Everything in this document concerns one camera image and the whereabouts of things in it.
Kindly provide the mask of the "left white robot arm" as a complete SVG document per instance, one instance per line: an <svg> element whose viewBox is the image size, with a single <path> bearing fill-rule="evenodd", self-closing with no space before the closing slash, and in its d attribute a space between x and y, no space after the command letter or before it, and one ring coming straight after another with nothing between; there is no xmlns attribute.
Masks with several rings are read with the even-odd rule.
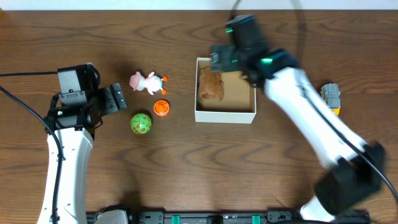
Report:
<svg viewBox="0 0 398 224"><path fill-rule="evenodd" d="M87 223L86 175L102 117L127 107L120 84L53 96L44 121L49 167L39 223Z"/></svg>

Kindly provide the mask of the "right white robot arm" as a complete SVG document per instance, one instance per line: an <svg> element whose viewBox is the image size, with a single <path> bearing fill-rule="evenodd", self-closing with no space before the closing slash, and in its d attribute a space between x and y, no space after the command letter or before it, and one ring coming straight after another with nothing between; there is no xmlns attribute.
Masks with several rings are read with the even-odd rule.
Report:
<svg viewBox="0 0 398 224"><path fill-rule="evenodd" d="M330 109L310 83L305 71L284 49L211 47L213 70L242 70L248 82L292 120L312 146L326 174L316 183L315 195L303 205L303 220L339 222L349 209L381 189L386 155L379 143L369 145Z"/></svg>

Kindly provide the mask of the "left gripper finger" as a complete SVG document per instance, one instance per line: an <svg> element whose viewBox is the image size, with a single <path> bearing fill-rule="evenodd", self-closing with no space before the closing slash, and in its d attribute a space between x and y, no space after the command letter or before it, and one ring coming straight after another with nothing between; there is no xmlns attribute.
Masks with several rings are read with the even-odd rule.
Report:
<svg viewBox="0 0 398 224"><path fill-rule="evenodd" d="M127 103L124 99L121 99L116 102L116 106L118 107L118 110L125 110L127 108Z"/></svg>
<svg viewBox="0 0 398 224"><path fill-rule="evenodd" d="M112 89L115 101L124 101L124 94L123 94L123 91L122 91L119 83L113 83L111 85L111 89Z"/></svg>

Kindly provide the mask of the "green patterned ball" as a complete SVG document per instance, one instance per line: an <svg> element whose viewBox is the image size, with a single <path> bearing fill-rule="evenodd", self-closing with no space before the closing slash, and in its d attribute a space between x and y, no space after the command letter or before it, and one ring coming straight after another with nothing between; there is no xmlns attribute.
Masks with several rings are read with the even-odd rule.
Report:
<svg viewBox="0 0 398 224"><path fill-rule="evenodd" d="M130 120L131 129L136 134L146 134L152 127L152 119L148 114L137 113Z"/></svg>

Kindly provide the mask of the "pink white duck toy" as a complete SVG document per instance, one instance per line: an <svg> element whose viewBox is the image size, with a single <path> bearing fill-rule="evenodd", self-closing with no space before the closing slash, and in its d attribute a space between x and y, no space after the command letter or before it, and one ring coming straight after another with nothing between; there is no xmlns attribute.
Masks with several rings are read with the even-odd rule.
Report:
<svg viewBox="0 0 398 224"><path fill-rule="evenodd" d="M166 76L160 77L155 72L151 72L146 78L140 72L136 72L130 77L129 85L134 91L146 89L150 95L153 95L157 91L161 91L163 95L166 95L167 90L163 88L163 82L167 81L168 78Z"/></svg>

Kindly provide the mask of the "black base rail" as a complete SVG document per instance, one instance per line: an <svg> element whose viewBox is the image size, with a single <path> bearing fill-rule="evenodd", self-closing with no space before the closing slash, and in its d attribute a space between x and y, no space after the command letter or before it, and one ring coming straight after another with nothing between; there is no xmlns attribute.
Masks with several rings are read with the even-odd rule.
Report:
<svg viewBox="0 0 398 224"><path fill-rule="evenodd" d="M272 223L320 223L306 220L296 210L268 210L260 212L190 213L146 211L134 212L122 205L109 206L99 212L86 214L88 223L131 224L272 224Z"/></svg>

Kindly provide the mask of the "brown plush toy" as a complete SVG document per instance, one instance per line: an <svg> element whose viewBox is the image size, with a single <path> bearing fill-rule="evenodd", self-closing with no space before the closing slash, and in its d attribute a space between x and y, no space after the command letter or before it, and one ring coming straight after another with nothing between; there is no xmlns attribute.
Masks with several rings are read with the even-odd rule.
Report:
<svg viewBox="0 0 398 224"><path fill-rule="evenodd" d="M224 83L221 79L221 72L213 72L210 67L205 67L201 69L199 76L198 94L199 97L204 100L223 100Z"/></svg>

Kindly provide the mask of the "orange patterned ball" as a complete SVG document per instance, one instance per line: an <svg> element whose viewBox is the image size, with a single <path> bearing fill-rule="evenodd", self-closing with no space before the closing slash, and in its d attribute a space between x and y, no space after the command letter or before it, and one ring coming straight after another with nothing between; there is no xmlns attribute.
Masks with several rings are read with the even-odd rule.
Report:
<svg viewBox="0 0 398 224"><path fill-rule="evenodd" d="M167 116L170 111L170 104L166 100L158 100L154 103L154 112L158 116Z"/></svg>

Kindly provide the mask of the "white cardboard box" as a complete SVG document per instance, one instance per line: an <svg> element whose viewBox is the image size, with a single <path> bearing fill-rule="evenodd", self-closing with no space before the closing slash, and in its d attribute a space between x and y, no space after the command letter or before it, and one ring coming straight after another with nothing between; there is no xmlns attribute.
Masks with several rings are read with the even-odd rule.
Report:
<svg viewBox="0 0 398 224"><path fill-rule="evenodd" d="M197 59L195 121L197 123L251 124L256 116L256 89L240 78L241 72L221 72L224 98L204 100L199 97L200 70L210 67L210 58Z"/></svg>

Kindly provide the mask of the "yellow grey toy truck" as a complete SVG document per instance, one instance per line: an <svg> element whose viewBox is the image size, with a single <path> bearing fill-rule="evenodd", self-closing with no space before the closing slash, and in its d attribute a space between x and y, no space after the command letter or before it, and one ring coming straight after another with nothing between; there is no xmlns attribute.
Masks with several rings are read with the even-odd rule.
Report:
<svg viewBox="0 0 398 224"><path fill-rule="evenodd" d="M321 87L321 97L328 107L339 115L341 108L340 91L336 83L328 83Z"/></svg>

